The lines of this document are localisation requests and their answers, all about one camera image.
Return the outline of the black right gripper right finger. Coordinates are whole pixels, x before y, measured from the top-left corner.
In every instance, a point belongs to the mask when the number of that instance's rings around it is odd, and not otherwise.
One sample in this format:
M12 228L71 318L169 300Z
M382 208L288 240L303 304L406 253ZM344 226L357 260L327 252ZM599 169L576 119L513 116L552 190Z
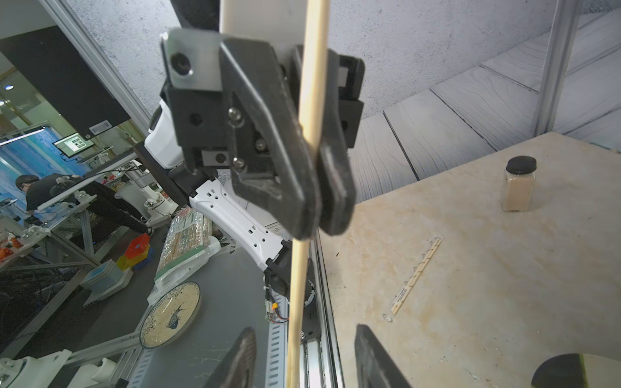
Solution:
M357 325L354 348L359 387L412 387L367 325Z

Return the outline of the chopsticks pair one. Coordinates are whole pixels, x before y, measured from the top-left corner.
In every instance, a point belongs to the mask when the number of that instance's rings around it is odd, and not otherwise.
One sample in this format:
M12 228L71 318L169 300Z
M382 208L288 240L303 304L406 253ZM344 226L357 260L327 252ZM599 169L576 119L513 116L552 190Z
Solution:
M383 313L383 319L388 323L393 323L395 321L396 315L399 314L399 311L402 309L404 303L412 292L413 288L419 281L422 273L426 270L427 266L435 256L438 248L441 246L443 241L443 237L441 235L435 234L429 240L427 240L428 247L425 251L420 254L420 260L417 262L417 265L413 268L412 273L409 277L404 281L403 286L400 291L396 294L391 305L388 309Z

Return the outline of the chopsticks pair two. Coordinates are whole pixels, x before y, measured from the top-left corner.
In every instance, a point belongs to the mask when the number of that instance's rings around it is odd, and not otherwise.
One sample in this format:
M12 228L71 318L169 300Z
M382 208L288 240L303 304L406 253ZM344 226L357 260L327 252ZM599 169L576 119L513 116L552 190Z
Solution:
M304 139L303 149L307 159L307 175L310 178L310 199L313 208L307 216L312 224L319 215L320 189L316 172L316 160L320 148L323 112L328 72L329 1L307 3L306 26L303 44L300 92L299 124ZM286 386L299 386L299 357L307 284L307 261L310 241L305 232L302 239L295 239L292 246L292 267L289 295L288 349L286 362Z

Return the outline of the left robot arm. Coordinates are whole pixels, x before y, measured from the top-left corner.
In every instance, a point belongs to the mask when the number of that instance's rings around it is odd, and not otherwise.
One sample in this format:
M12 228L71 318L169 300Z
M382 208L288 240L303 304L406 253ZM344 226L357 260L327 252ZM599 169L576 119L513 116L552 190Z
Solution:
M139 158L179 205L241 244L267 288L289 295L289 241L240 200L270 213L296 239L346 231L357 194L348 152L364 104L365 64L328 52L323 124L311 156L299 123L305 1L175 1L180 21L161 38L166 78Z

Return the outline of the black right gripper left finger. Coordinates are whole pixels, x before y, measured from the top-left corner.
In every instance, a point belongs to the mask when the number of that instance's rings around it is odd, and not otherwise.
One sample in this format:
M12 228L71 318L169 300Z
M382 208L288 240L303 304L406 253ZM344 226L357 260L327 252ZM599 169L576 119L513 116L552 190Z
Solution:
M251 327L244 328L226 356L211 373L204 388L253 387L256 354L255 331Z

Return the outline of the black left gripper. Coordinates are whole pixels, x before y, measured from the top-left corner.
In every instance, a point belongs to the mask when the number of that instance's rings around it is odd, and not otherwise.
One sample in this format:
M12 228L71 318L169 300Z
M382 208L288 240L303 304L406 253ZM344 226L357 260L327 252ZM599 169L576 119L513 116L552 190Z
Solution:
M343 234L357 196L347 155L357 137L357 59L328 50L316 160L319 215L312 224L299 124L302 45L174 28L161 47L162 98L186 168L230 168L236 194L271 213L296 239L317 228Z

